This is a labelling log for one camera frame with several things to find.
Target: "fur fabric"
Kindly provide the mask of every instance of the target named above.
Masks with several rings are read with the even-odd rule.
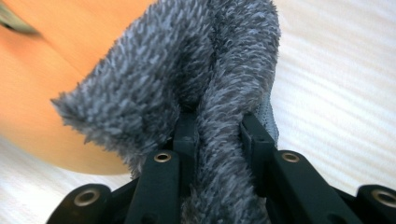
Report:
[[[87,142],[117,151],[133,178],[172,135],[180,111],[196,110],[200,163],[182,222],[263,223],[239,123],[257,110],[277,139],[269,95],[279,37],[270,0],[160,0],[52,102]]]

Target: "orange object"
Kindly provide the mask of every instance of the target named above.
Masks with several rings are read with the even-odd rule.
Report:
[[[152,2],[3,1],[38,35],[0,26],[0,134],[65,169],[99,175],[126,173],[127,167],[115,153],[84,145],[83,135],[63,126],[50,99],[73,90]]]

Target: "metal grommet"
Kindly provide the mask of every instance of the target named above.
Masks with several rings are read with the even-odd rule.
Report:
[[[388,207],[396,208],[396,195],[382,189],[374,189],[372,195],[378,202]]]
[[[283,160],[289,161],[289,162],[298,162],[300,160],[300,158],[298,156],[296,156],[293,153],[289,153],[289,152],[282,153],[282,158],[283,158]]]
[[[80,194],[78,194],[74,200],[74,204],[77,206],[87,206],[99,199],[100,191],[99,189],[84,189]]]
[[[171,154],[166,152],[161,152],[155,155],[154,160],[157,162],[167,162],[170,161],[172,158]]]

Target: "white wooden surface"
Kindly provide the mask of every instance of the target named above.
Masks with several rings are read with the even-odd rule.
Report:
[[[333,186],[396,189],[396,4],[275,0],[282,28],[273,107],[278,146],[303,153]],[[83,175],[0,137],[0,223],[44,223],[72,189],[128,175]]]

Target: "gray faux fur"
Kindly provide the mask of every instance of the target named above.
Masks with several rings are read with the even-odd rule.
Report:
[[[269,93],[279,37],[270,0],[160,0],[52,102],[86,141],[117,151],[133,178],[171,136],[180,110],[196,110],[200,163],[183,223],[263,223],[239,123],[257,109],[277,139]]]

